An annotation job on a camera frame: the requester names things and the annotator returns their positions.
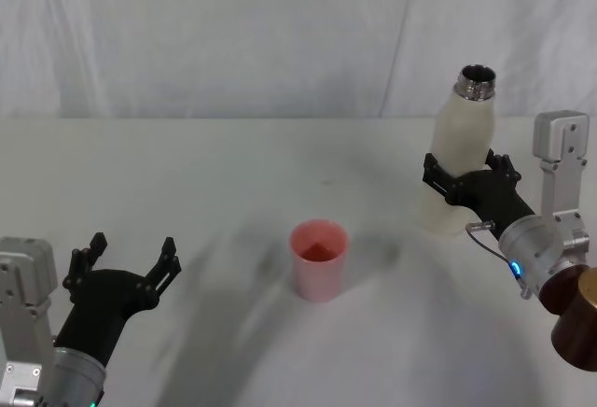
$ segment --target white backdrop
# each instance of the white backdrop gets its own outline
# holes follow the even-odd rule
[[[467,63],[596,113],[597,0],[0,0],[2,116],[433,115]]]

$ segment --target plastic cup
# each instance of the plastic cup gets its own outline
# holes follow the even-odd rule
[[[348,236],[337,223],[314,219],[290,234],[298,294],[309,302],[329,302],[340,294]]]

